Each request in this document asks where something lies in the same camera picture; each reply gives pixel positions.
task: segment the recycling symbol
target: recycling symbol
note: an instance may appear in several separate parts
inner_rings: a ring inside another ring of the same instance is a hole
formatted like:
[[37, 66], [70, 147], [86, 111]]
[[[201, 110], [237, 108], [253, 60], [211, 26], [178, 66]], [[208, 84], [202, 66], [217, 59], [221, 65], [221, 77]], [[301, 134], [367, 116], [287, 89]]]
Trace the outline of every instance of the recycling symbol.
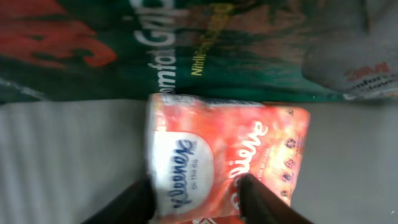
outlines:
[[294, 147], [296, 147], [296, 141], [294, 139], [289, 139], [286, 142], [286, 146], [290, 149], [293, 149]]

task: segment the orange plastic packaging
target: orange plastic packaging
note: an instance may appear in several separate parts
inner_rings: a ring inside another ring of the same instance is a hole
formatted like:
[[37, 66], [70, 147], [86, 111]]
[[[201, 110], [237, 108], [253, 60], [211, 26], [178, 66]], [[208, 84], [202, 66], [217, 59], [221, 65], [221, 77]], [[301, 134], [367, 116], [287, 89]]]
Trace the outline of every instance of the orange plastic packaging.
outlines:
[[247, 172], [290, 204], [310, 121], [307, 111], [155, 94], [150, 116], [149, 170], [162, 222], [238, 222], [227, 216], [239, 214], [236, 187]]

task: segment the plastic wrapper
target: plastic wrapper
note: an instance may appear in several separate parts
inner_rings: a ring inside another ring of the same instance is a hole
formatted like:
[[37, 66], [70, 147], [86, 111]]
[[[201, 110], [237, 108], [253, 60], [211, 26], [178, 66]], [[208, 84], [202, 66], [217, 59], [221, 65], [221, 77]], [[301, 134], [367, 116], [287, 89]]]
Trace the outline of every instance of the plastic wrapper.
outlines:
[[156, 94], [149, 113], [149, 170], [163, 222], [238, 215], [237, 186], [247, 172], [290, 204], [307, 111]]

